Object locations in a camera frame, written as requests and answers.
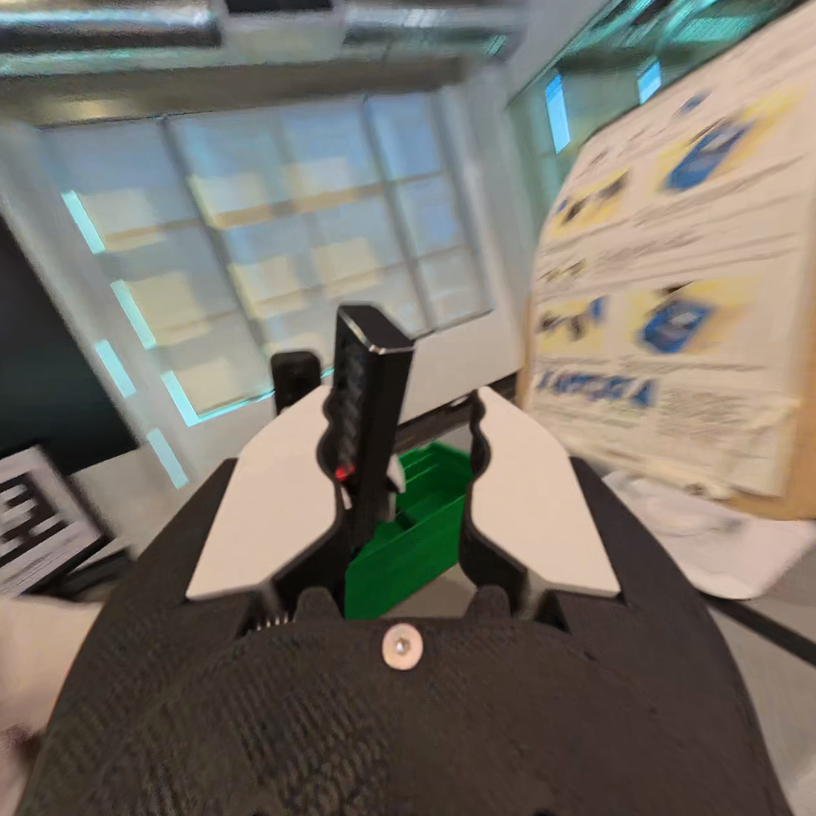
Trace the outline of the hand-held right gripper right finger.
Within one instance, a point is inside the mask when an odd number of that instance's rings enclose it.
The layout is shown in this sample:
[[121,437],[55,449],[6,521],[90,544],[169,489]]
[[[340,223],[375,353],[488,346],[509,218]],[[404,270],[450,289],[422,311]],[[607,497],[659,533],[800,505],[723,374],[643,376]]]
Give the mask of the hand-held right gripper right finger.
[[472,394],[473,478],[459,565],[477,588],[499,587],[533,618],[551,592],[612,600],[621,592],[566,449],[488,386]]

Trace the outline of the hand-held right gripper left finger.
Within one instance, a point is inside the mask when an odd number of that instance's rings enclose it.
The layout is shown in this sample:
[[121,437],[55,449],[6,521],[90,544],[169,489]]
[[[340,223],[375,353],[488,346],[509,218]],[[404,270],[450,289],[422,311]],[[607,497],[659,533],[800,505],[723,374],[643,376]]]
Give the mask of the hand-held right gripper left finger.
[[334,590],[350,562],[343,494],[326,450],[331,389],[283,411],[238,456],[185,592],[191,602],[248,593],[273,618],[303,591]]

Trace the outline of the green plastic bin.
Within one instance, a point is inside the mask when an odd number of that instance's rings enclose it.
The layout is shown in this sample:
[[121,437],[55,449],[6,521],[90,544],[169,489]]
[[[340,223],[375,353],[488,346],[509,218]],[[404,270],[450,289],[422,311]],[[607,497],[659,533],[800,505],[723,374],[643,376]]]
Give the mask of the green plastic bin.
[[345,575],[347,619],[381,617],[458,562],[470,455],[440,442],[400,459],[405,491]]

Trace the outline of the dark grey usb hub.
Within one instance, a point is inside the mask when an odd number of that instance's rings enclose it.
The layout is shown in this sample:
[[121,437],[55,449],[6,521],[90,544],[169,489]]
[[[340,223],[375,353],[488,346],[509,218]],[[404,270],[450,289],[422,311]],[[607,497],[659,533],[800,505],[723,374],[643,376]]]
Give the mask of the dark grey usb hub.
[[318,463],[340,492],[352,556],[374,536],[395,484],[388,476],[414,358],[414,341],[371,303],[337,309],[328,430]]

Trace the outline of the instruction sheet on stand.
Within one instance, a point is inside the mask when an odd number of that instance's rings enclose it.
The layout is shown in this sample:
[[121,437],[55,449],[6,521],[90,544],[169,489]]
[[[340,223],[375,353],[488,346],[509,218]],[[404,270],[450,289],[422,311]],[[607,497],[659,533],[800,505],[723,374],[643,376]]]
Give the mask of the instruction sheet on stand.
[[[533,318],[534,298],[525,301],[525,362],[516,382],[516,403],[530,413],[533,379]],[[788,417],[794,431],[790,470],[781,496],[767,496],[741,492],[733,488],[720,499],[731,509],[775,520],[795,520],[814,517],[815,482],[815,317],[814,307],[805,329],[805,368],[803,374],[802,401]]]

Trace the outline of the large glass window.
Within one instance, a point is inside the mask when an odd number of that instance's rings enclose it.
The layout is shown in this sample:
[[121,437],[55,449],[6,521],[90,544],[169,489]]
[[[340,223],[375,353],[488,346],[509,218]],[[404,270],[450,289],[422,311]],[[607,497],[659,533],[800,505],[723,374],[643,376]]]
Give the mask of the large glass window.
[[332,366],[334,312],[423,338],[492,306],[434,93],[48,127],[37,135],[114,310],[187,427]]

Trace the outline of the printed instruction sheet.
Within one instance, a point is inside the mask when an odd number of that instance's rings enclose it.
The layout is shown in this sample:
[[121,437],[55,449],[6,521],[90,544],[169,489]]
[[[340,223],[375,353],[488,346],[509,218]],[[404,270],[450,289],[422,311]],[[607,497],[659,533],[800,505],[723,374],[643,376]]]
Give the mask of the printed instruction sheet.
[[736,43],[596,130],[539,236],[525,409],[609,467],[781,495],[814,289],[814,2],[696,2]]

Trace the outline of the silver ceiling duct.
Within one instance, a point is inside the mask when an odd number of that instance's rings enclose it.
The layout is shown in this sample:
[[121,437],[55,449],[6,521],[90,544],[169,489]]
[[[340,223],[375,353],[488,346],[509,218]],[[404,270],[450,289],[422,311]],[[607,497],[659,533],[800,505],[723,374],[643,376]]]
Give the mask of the silver ceiling duct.
[[2,1],[2,77],[512,53],[529,2]]

